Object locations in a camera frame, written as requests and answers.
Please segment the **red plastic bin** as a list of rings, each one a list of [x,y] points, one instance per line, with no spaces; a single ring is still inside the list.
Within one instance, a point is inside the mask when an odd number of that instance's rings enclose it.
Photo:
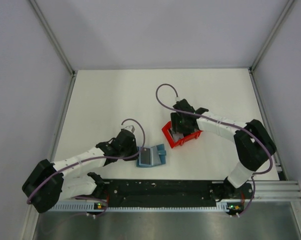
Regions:
[[[161,131],[172,149],[178,146],[182,146],[183,144],[191,140],[198,139],[202,133],[201,130],[187,135],[184,135],[182,133],[173,133],[172,123],[170,121],[164,125]]]

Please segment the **blue leather card holder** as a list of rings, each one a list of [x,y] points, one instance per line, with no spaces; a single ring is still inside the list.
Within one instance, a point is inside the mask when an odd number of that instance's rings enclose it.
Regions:
[[[155,145],[148,149],[151,150],[151,165],[140,165],[140,153],[139,153],[138,158],[136,160],[136,166],[138,168],[153,168],[153,167],[157,167],[157,166],[166,164],[167,152],[165,150],[164,144]]]

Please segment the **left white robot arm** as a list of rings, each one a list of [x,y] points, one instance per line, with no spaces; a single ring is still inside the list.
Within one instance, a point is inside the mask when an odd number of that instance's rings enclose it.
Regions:
[[[118,160],[127,162],[138,158],[134,131],[135,128],[129,125],[116,137],[79,155],[54,162],[41,160],[22,185],[27,204],[42,214],[59,201],[78,196],[101,197],[105,183],[97,169]]]

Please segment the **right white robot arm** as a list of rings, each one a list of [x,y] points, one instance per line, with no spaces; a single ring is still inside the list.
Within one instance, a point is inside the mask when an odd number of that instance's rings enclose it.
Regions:
[[[170,116],[174,133],[209,132],[235,144],[239,162],[223,186],[230,198],[237,197],[243,190],[242,185],[277,151],[264,125],[257,119],[238,122],[203,107],[195,110],[186,99],[177,101],[173,109],[175,112]]]

